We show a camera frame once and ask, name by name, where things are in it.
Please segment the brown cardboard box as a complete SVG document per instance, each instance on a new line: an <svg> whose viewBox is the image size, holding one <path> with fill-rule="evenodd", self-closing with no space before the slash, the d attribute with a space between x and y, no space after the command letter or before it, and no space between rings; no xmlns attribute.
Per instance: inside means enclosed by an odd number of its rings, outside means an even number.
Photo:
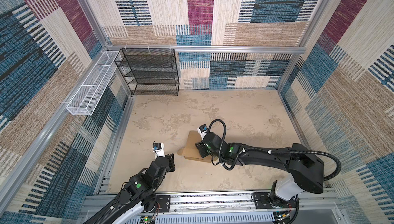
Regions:
<svg viewBox="0 0 394 224"><path fill-rule="evenodd" d="M201 141L201 136L197 131L190 131L188 134L186 145L181 148L177 154L187 160L193 160L198 162L211 163L211 157L201 157L196 143Z"/></svg>

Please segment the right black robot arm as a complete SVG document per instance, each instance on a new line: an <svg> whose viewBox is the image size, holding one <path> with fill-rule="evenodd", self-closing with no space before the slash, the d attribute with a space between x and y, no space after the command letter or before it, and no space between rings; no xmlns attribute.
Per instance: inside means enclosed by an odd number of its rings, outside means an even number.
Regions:
<svg viewBox="0 0 394 224"><path fill-rule="evenodd" d="M270 193L258 198L273 207L288 207L288 203L303 192L321 194L324 191L324 162L301 144L276 149L227 144L210 132L196 143L196 148L202 158L216 157L228 171L236 166L257 165L287 172L285 179L274 181Z"/></svg>

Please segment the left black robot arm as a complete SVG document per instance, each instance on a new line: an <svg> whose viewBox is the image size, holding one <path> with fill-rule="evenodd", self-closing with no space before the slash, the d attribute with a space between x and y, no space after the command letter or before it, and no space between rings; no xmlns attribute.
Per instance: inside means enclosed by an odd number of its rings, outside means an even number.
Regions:
<svg viewBox="0 0 394 224"><path fill-rule="evenodd" d="M86 224L124 224L158 208L156 191L169 172L175 171L174 155L158 156L148 168L132 176L120 192Z"/></svg>

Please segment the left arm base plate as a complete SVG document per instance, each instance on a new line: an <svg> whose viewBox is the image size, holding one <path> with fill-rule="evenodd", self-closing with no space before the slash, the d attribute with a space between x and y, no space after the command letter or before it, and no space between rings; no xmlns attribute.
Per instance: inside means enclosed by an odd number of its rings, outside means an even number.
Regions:
<svg viewBox="0 0 394 224"><path fill-rule="evenodd" d="M170 211L170 195L151 195L144 202L145 213L168 213Z"/></svg>

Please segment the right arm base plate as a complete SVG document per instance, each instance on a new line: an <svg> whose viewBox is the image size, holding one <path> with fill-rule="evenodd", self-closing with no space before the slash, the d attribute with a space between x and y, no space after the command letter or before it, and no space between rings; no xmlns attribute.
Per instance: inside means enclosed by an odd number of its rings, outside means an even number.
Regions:
<svg viewBox="0 0 394 224"><path fill-rule="evenodd" d="M262 209L295 209L297 207L296 197L292 197L289 201L282 200L278 197L270 197L270 192L254 192L251 200L255 204L255 208Z"/></svg>

